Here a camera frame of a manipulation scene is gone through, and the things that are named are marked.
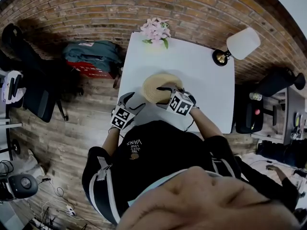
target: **white lampshade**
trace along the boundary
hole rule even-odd
[[[261,42],[257,32],[248,27],[227,38],[226,43],[231,55],[237,59],[244,59],[258,48]]]

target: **lamp base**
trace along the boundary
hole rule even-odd
[[[220,49],[217,49],[213,52],[212,54],[213,61],[215,62],[216,65],[223,67],[226,66],[228,59],[227,56],[225,55],[225,52],[223,52]]]

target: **table lamp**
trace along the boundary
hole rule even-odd
[[[244,59],[260,46],[260,38],[254,29],[248,27],[227,38],[226,44],[226,52],[217,49],[212,54],[215,64],[221,67],[227,64],[231,55],[236,59]]]

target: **pink flowers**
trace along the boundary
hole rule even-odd
[[[147,40],[143,42],[153,45],[165,45],[168,48],[167,37],[170,37],[167,20],[163,21],[160,18],[148,19],[147,23],[141,26],[142,34],[147,36]]]

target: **white table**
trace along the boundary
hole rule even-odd
[[[166,49],[145,44],[143,39],[141,33],[131,34],[119,96],[128,92],[141,95],[143,82],[153,74],[174,74],[195,97],[197,106],[223,133],[230,133],[235,96],[234,59],[231,57],[225,67],[219,67],[213,62],[212,49],[173,38],[168,39]],[[172,114],[146,102],[135,123],[141,125],[153,120],[164,120],[181,130],[192,123],[190,115]],[[193,124],[189,131],[199,130]]]

